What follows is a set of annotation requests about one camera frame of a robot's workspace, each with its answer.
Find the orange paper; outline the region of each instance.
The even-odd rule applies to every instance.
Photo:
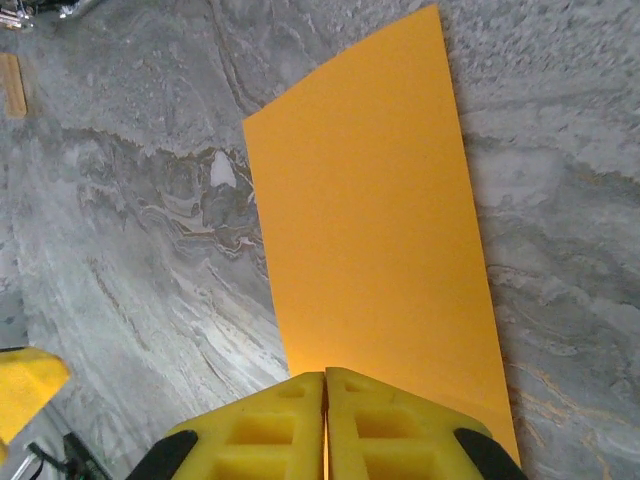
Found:
[[[356,370],[475,417],[517,459],[437,9],[244,128],[291,374]]]

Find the marble floor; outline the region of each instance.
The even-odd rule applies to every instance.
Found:
[[[287,377],[242,119],[426,3],[105,0],[0,32],[31,111],[0,116],[0,334],[68,361],[54,404],[120,476]],[[524,468],[640,479],[640,4],[440,6]]]

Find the black cable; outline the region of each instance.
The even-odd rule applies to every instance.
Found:
[[[44,450],[42,450],[42,448],[40,448],[40,446],[37,443],[30,443],[29,446],[27,447],[31,453],[33,453],[36,457],[38,457],[40,460],[42,460],[42,464],[40,465],[40,472],[42,471],[43,465],[44,463],[48,463],[49,465],[51,465],[53,468],[55,468],[56,470],[58,470],[60,473],[63,474],[68,474],[69,473],[69,464],[68,463],[63,463],[59,460],[56,460],[55,458],[53,458],[51,455],[49,455],[47,452],[45,452]],[[33,477],[31,480],[35,480],[36,478],[38,478],[38,476],[36,475],[35,477]]]

